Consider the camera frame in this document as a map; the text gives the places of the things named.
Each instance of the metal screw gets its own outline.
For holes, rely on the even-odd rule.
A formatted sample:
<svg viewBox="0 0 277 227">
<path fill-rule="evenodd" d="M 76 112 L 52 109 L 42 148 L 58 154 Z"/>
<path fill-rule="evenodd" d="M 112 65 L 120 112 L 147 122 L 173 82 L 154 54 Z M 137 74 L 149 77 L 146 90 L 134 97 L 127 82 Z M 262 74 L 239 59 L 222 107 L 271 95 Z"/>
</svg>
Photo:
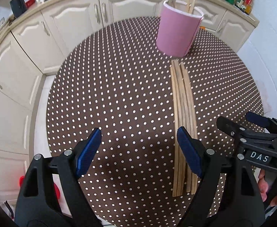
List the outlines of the metal screw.
<svg viewBox="0 0 277 227">
<path fill-rule="evenodd" d="M 240 160 L 242 160 L 242 159 L 245 158 L 243 154 L 238 154 L 237 157 L 238 157 L 238 159 L 240 159 Z"/>
<path fill-rule="evenodd" d="M 215 153 L 214 150 L 213 150 L 212 148 L 207 149 L 206 152 L 207 152 L 207 154 L 209 154 L 209 155 L 213 155 L 213 154 Z"/>
<path fill-rule="evenodd" d="M 36 154 L 36 155 L 34 156 L 34 159 L 35 159 L 35 160 L 39 160 L 41 157 L 42 157 L 41 154 Z"/>
<path fill-rule="evenodd" d="M 66 156 L 72 155 L 72 150 L 67 149 L 66 151 L 64 151 L 64 155 L 66 155 Z"/>
</svg>

